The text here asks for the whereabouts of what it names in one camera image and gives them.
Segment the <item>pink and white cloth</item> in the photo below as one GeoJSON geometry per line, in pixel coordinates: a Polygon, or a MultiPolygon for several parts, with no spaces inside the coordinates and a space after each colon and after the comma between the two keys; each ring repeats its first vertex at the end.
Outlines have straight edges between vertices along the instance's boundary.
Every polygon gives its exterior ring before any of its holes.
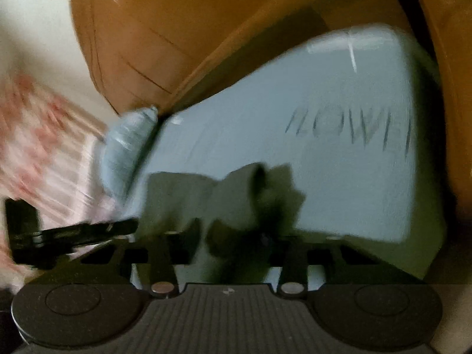
{"type": "MultiPolygon", "coordinates": [[[[105,130],[31,77],[8,76],[0,85],[0,206],[6,197],[24,199],[39,210],[42,229],[111,217],[114,204],[94,172],[105,130]]],[[[0,287],[17,290],[35,271],[11,260],[0,217],[0,287]]]]}

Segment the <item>round black pad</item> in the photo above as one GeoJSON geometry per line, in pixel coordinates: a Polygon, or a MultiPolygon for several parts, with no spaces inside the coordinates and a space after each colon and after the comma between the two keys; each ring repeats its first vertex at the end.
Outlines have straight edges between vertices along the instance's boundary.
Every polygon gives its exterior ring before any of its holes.
{"type": "Polygon", "coordinates": [[[37,284],[24,286],[12,303],[23,336],[51,347],[84,346],[126,329],[142,309],[129,284],[37,284]]]}
{"type": "Polygon", "coordinates": [[[323,285],[308,301],[324,329],[350,345],[396,351],[428,342],[442,316],[428,285],[323,285]]]}

